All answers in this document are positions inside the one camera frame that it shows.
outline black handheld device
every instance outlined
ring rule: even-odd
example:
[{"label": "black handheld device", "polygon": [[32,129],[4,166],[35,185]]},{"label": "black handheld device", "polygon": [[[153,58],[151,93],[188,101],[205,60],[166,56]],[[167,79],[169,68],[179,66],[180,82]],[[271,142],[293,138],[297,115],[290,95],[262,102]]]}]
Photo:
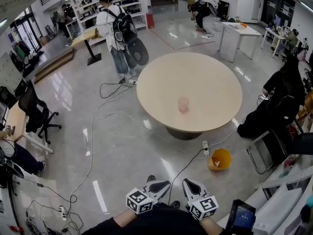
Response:
[{"label": "black handheld device", "polygon": [[236,235],[253,235],[256,209],[237,199],[233,201],[226,231]]}]

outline white shirt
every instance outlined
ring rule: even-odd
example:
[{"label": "white shirt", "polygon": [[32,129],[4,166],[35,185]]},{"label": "white shirt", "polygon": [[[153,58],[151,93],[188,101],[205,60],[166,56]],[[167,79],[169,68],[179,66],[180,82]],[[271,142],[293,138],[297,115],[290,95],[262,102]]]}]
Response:
[{"label": "white shirt", "polygon": [[[120,14],[119,6],[117,5],[111,5],[108,7],[108,9],[112,11],[116,16]],[[121,50],[125,49],[123,43],[119,41],[115,41],[114,32],[112,29],[112,23],[114,22],[114,20],[115,18],[113,16],[111,16],[105,11],[101,11],[99,15],[97,16],[97,22],[96,22],[99,35],[107,39],[109,52],[111,52],[112,47],[114,47],[115,49],[121,49]]]},{"label": "white shirt", "polygon": [[13,141],[0,139],[0,147],[3,150],[5,156],[11,158],[14,155],[15,145]]}]

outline black shoe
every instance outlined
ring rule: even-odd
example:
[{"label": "black shoe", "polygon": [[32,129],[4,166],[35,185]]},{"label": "black shoe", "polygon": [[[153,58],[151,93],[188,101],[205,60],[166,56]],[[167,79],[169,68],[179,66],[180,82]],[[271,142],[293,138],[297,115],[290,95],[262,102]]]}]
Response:
[{"label": "black shoe", "polygon": [[179,208],[180,208],[180,201],[175,200],[175,201],[170,205],[170,207],[173,207],[174,209],[179,210]]},{"label": "black shoe", "polygon": [[148,177],[148,179],[147,179],[147,182],[155,181],[155,180],[157,180],[156,177],[155,177],[155,175],[150,175],[150,176]]}]

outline sneaker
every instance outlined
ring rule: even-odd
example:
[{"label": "sneaker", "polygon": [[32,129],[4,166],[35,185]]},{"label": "sneaker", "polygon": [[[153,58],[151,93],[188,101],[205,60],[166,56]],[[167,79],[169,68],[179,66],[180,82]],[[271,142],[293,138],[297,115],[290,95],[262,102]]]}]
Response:
[{"label": "sneaker", "polygon": [[180,201],[175,200],[175,201],[170,205],[170,207],[179,210],[179,208],[180,208]]},{"label": "sneaker", "polygon": [[132,76],[136,76],[137,72],[134,69],[129,69],[129,72]]},{"label": "sneaker", "polygon": [[[122,78],[124,78],[124,74],[123,73],[119,73],[119,75],[122,77]],[[132,75],[128,72],[128,73],[125,73],[125,78],[128,78],[128,79],[130,79],[130,78],[132,78]]]},{"label": "sneaker", "polygon": [[43,160],[41,160],[41,162],[44,164],[44,167],[41,171],[38,171],[37,173],[37,177],[41,177],[41,173],[44,173],[45,170],[47,169],[47,158],[45,157]]},{"label": "sneaker", "polygon": [[148,179],[147,179],[147,182],[155,181],[155,180],[157,180],[156,177],[155,177],[155,175],[150,175],[150,176],[148,177]]}]

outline polished concrete floor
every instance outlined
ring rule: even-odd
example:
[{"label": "polished concrete floor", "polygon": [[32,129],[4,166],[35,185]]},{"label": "polished concrete floor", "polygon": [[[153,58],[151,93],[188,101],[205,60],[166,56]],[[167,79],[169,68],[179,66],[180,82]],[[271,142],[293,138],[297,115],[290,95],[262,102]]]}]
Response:
[{"label": "polished concrete floor", "polygon": [[[118,82],[119,77],[105,43],[92,48],[95,54],[102,54],[102,60],[90,66],[87,66],[89,53],[86,47],[84,44],[78,46],[74,60],[36,85],[39,98],[52,110],[60,113],[54,117],[53,122],[62,124],[63,128],[49,129],[50,147],[54,154],[47,155],[46,173],[42,178],[25,173],[25,178],[49,186],[68,199],[85,179],[92,162],[90,174],[75,192],[78,200],[71,205],[71,212],[78,213],[84,222],[81,231],[125,210],[126,194],[133,188],[144,185],[150,174],[154,174],[157,179],[171,181],[202,148],[202,141],[215,144],[236,131],[238,124],[256,108],[264,83],[283,65],[281,58],[271,57],[270,43],[266,42],[265,47],[260,49],[262,38],[257,40],[253,60],[239,50],[234,63],[229,62],[229,52],[233,46],[231,35],[225,34],[222,50],[218,52],[220,32],[213,29],[216,19],[210,16],[205,22],[205,27],[215,36],[210,41],[200,38],[201,34],[195,32],[195,24],[190,20],[190,14],[185,11],[185,4],[177,7],[177,11],[174,6],[158,7],[154,8],[154,11],[155,28],[138,32],[149,52],[150,61],[176,51],[197,52],[216,58],[227,65],[240,81],[243,92],[242,106],[231,122],[192,141],[180,141],[171,137],[162,124],[143,110],[135,88],[126,90],[117,101],[108,102],[101,107],[97,111],[97,117],[101,118],[112,112],[123,113],[98,120],[93,118],[93,115],[105,102],[99,95],[99,87],[102,83]],[[264,30],[259,26],[252,27],[264,34]],[[115,85],[104,85],[101,94],[109,95],[115,89]],[[207,159],[194,160],[176,179],[171,200],[180,200],[181,208],[184,209],[186,199],[183,196],[181,181],[188,177],[202,182],[216,196],[220,208],[213,218],[218,220],[225,216],[229,213],[234,199],[247,199],[254,191],[253,186],[268,177],[268,174],[259,176],[255,172],[246,152],[248,143],[249,140],[234,133],[225,142],[212,146],[210,154],[219,148],[230,151],[230,168],[224,171],[210,171],[207,168]],[[26,147],[38,159],[44,155],[44,152],[28,143]],[[15,205],[22,226],[25,221],[25,209],[32,200],[54,208],[59,205],[69,207],[69,203],[49,189],[39,188],[28,181],[19,181],[21,185],[16,187],[18,196],[15,197]],[[99,204],[94,181],[99,185],[105,206]],[[167,202],[168,198],[167,194],[163,201]],[[58,231],[68,226],[58,212],[41,208],[36,203],[28,209],[28,214],[41,228],[41,220]],[[80,226],[78,217],[71,217]]]}]

